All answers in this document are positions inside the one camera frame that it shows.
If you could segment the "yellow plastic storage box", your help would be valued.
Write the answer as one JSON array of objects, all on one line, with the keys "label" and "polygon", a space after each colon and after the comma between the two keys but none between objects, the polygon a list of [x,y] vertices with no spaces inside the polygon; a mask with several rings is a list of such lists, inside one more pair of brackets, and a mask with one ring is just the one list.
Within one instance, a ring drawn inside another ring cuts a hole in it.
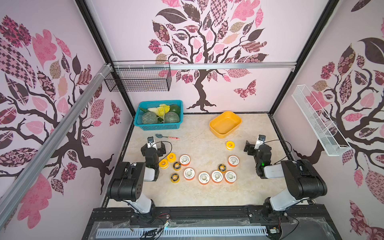
[{"label": "yellow plastic storage box", "polygon": [[242,119],[231,111],[226,111],[210,121],[210,131],[218,138],[224,139],[242,124]]}]

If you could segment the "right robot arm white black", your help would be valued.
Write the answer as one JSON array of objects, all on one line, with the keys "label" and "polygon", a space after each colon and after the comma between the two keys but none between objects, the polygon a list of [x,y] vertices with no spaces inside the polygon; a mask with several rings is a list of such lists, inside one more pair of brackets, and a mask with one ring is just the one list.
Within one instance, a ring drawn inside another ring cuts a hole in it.
[{"label": "right robot arm white black", "polygon": [[244,152],[252,156],[256,173],[261,179],[285,179],[287,187],[273,197],[265,199],[261,214],[268,217],[274,212],[284,212],[305,200],[325,196],[327,185],[313,165],[306,159],[282,160],[273,165],[272,148],[263,140],[255,144],[246,141]]}]

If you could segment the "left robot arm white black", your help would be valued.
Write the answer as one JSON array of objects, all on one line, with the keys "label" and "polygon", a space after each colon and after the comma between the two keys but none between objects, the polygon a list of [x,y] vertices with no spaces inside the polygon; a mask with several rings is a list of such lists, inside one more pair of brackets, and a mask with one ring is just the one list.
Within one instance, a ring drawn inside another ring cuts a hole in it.
[{"label": "left robot arm white black", "polygon": [[107,197],[116,202],[127,203],[138,214],[153,215],[155,203],[142,193],[144,182],[155,182],[160,173],[160,157],[166,154],[163,142],[155,143],[149,138],[141,148],[144,162],[117,164],[107,187]]}]

